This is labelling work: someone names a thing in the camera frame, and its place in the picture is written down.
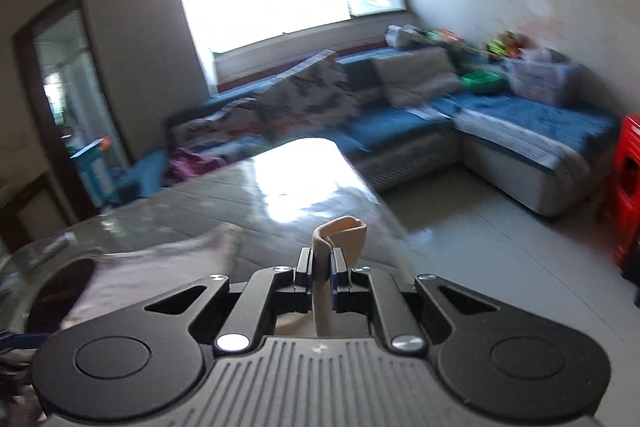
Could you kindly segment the clear plastic storage box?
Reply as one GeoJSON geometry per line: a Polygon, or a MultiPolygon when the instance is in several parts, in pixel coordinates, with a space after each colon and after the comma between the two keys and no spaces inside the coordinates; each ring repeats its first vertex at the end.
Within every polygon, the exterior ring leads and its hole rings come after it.
{"type": "Polygon", "coordinates": [[[555,50],[525,50],[521,58],[503,61],[510,90],[520,98],[567,106],[577,96],[582,68],[555,50]]]}

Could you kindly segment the cream beige garment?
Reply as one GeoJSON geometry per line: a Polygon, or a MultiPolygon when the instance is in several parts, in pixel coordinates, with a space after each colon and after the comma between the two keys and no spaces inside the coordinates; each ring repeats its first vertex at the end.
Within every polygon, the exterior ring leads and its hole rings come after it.
{"type": "MultiPolygon", "coordinates": [[[[288,312],[277,319],[276,333],[283,336],[330,337],[332,324],[329,257],[343,251],[346,265],[356,265],[368,226],[352,216],[319,225],[311,236],[314,254],[312,310],[288,312]]],[[[229,275],[238,255],[242,229],[223,223],[194,239],[157,245],[143,251],[108,253],[96,260],[88,286],[62,320],[62,329],[133,305],[209,275],[229,275]]]]}

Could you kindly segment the colourful plush toys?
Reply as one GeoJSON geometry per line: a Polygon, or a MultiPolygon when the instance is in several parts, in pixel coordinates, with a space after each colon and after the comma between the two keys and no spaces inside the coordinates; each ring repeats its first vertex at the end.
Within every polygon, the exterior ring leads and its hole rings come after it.
{"type": "Polygon", "coordinates": [[[485,44],[489,60],[501,61],[504,58],[519,58],[529,43],[529,38],[514,31],[503,31],[485,44]]]}

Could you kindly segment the black round induction cooktop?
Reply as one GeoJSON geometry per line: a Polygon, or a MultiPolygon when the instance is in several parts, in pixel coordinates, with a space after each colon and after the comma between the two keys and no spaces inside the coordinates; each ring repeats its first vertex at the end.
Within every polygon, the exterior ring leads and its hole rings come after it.
{"type": "Polygon", "coordinates": [[[63,265],[39,289],[25,322],[26,333],[58,331],[96,271],[96,260],[80,258],[63,265]]]}

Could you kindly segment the magenta cloth on sofa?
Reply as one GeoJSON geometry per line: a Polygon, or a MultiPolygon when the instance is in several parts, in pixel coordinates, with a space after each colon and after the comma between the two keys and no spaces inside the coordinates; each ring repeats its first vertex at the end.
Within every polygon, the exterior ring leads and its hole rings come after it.
{"type": "Polygon", "coordinates": [[[168,156],[164,180],[167,185],[177,184],[226,166],[224,158],[206,157],[179,147],[168,156]]]}

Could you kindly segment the small butterfly cushion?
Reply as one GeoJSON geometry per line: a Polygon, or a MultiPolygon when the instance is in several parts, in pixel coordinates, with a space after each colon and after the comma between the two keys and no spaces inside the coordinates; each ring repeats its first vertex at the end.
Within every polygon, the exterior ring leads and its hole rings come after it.
{"type": "Polygon", "coordinates": [[[260,116],[256,98],[238,98],[212,115],[191,119],[172,127],[170,137],[178,147],[195,152],[244,139],[265,139],[267,128],[260,116]]]}

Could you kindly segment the blue corner sofa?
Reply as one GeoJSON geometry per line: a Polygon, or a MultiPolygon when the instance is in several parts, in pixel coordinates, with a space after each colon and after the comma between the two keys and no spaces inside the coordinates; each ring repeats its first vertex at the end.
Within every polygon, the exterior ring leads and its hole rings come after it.
{"type": "MultiPolygon", "coordinates": [[[[276,141],[267,132],[265,139],[244,138],[194,153],[224,158],[228,166],[298,139],[326,139],[378,190],[461,162],[546,218],[562,215],[604,180],[620,131],[616,115],[577,100],[567,106],[529,101],[506,88],[474,94],[462,87],[420,106],[396,108],[387,102],[371,60],[397,54],[401,51],[388,48],[337,55],[361,104],[361,114],[345,124],[276,141]]],[[[119,182],[122,203],[167,186],[168,156],[179,148],[172,143],[172,127],[212,115],[238,98],[256,98],[276,77],[169,117],[165,146],[139,161],[119,182]]]]}

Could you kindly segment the black white plush toy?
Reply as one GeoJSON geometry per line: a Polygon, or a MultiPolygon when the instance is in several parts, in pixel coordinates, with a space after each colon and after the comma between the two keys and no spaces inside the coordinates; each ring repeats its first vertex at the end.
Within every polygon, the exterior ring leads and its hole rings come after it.
{"type": "Polygon", "coordinates": [[[412,49],[426,43],[424,32],[413,25],[388,25],[384,39],[388,46],[395,49],[412,49]]]}

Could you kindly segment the green plastic bowl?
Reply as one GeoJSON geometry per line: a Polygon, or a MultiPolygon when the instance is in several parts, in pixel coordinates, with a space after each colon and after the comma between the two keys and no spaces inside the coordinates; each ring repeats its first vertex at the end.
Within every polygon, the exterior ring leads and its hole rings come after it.
{"type": "Polygon", "coordinates": [[[503,88],[504,79],[490,70],[466,72],[460,77],[462,87],[474,94],[491,94],[503,88]]]}

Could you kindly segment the turquoise child furniture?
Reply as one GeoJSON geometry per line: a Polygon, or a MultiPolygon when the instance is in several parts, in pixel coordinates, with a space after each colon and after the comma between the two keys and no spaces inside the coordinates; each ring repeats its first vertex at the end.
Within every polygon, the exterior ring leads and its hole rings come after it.
{"type": "Polygon", "coordinates": [[[76,150],[70,159],[96,209],[122,205],[119,182],[124,179],[129,162],[118,143],[101,135],[76,150]]]}

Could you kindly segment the red plastic stool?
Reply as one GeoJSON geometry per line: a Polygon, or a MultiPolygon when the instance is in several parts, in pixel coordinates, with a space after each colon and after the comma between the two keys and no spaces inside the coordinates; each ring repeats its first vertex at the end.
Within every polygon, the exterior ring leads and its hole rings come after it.
{"type": "Polygon", "coordinates": [[[626,115],[620,126],[613,164],[594,217],[611,225],[615,236],[613,257],[620,268],[639,233],[639,115],[626,115]]]}

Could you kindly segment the grey plain cushion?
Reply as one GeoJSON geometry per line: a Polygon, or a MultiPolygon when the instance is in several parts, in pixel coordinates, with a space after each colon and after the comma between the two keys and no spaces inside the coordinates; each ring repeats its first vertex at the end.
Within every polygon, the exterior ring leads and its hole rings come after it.
{"type": "Polygon", "coordinates": [[[387,102],[396,108],[420,106],[462,88],[454,65],[442,48],[377,56],[371,62],[387,102]]]}

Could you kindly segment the large butterfly cushion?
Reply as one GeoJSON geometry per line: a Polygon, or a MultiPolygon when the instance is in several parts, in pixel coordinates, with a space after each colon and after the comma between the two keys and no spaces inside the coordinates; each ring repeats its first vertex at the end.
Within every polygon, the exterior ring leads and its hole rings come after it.
{"type": "Polygon", "coordinates": [[[277,75],[256,101],[273,141],[338,127],[361,114],[333,50],[323,50],[277,75]]]}

